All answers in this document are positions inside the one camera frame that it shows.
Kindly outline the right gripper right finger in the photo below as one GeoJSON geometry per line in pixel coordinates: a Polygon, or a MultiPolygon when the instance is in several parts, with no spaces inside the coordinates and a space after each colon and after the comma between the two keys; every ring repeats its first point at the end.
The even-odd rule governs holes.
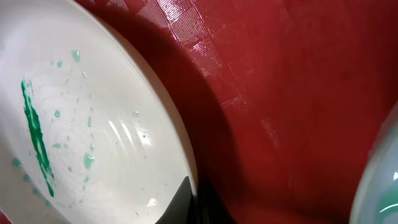
{"type": "Polygon", "coordinates": [[[207,178],[199,181],[198,216],[201,224],[236,224],[207,178]]]}

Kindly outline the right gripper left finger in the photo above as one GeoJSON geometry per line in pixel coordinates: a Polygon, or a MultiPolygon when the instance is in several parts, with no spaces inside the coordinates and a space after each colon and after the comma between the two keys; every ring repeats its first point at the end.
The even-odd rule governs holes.
{"type": "Polygon", "coordinates": [[[156,221],[156,224],[187,224],[192,200],[192,188],[189,178],[186,176],[169,203],[169,206],[156,221]]]}

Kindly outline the white round plate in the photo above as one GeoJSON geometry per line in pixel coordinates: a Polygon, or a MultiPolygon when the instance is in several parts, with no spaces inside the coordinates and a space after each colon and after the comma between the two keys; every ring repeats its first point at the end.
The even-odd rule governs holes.
{"type": "Polygon", "coordinates": [[[140,53],[74,1],[1,2],[1,211],[12,223],[156,223],[197,168],[140,53]]]}

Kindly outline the light blue plate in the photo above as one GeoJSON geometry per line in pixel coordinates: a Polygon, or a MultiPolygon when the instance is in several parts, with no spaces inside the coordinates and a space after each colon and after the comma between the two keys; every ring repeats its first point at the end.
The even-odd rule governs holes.
{"type": "Polygon", "coordinates": [[[397,224],[397,105],[374,142],[359,182],[349,224],[397,224]]]}

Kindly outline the red plastic tray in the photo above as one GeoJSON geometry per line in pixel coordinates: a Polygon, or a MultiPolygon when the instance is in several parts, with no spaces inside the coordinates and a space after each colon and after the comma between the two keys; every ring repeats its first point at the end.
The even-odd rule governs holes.
{"type": "Polygon", "coordinates": [[[349,223],[397,105],[396,1],[74,1],[153,69],[236,223],[349,223]]]}

